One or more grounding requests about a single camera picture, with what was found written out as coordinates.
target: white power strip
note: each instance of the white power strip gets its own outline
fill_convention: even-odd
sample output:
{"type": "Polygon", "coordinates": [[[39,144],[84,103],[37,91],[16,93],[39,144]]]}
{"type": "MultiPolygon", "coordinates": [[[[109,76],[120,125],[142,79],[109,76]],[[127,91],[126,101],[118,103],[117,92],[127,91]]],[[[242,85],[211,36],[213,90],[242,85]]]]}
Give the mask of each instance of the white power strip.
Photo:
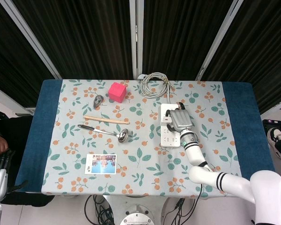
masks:
{"type": "Polygon", "coordinates": [[[160,106],[160,145],[166,148],[178,148],[180,146],[180,133],[170,132],[167,124],[172,123],[171,117],[165,117],[166,111],[175,110],[179,106],[177,104],[161,104],[160,106]]]}

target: pink cube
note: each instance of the pink cube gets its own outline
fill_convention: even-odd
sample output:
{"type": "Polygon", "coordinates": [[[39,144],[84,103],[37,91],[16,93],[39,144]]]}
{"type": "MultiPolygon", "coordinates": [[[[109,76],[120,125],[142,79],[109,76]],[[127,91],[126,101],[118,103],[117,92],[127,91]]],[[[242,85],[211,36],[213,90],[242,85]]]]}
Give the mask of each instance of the pink cube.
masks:
{"type": "Polygon", "coordinates": [[[109,88],[108,95],[111,100],[122,103],[126,95],[126,86],[115,82],[109,88]]]}

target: picture card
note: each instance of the picture card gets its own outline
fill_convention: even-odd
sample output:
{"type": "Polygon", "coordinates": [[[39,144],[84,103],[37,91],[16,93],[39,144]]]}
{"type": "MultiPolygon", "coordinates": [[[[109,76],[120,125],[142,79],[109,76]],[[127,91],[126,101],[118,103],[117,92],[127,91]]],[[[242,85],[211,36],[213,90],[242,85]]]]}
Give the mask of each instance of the picture card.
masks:
{"type": "Polygon", "coordinates": [[[117,155],[87,154],[85,174],[116,174],[117,155]]]}

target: wooden chopstick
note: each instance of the wooden chopstick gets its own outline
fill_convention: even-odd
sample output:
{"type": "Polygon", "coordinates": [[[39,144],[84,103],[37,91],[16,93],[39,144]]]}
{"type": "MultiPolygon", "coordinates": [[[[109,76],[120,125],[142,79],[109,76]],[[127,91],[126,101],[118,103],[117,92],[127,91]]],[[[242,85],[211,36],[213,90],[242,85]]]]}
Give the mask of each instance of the wooden chopstick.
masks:
{"type": "Polygon", "coordinates": [[[108,123],[118,123],[118,124],[130,124],[129,121],[123,121],[123,120],[111,120],[106,118],[100,118],[100,117],[94,117],[94,116],[83,116],[86,119],[89,120],[96,120],[96,121],[102,121],[102,122],[108,122],[108,123]]]}

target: metal spoon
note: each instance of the metal spoon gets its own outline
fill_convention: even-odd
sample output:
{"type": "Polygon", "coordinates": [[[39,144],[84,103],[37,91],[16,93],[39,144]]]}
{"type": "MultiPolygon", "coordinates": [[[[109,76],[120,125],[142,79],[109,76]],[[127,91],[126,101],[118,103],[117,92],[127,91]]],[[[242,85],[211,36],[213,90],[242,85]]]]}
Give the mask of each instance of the metal spoon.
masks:
{"type": "Polygon", "coordinates": [[[107,131],[102,131],[93,127],[89,127],[89,126],[85,126],[85,125],[78,125],[80,128],[86,129],[86,130],[92,130],[98,133],[102,133],[102,134],[107,134],[107,135],[112,135],[118,138],[118,142],[123,143],[127,140],[128,138],[128,130],[127,129],[123,129],[119,134],[113,134],[107,131]]]}

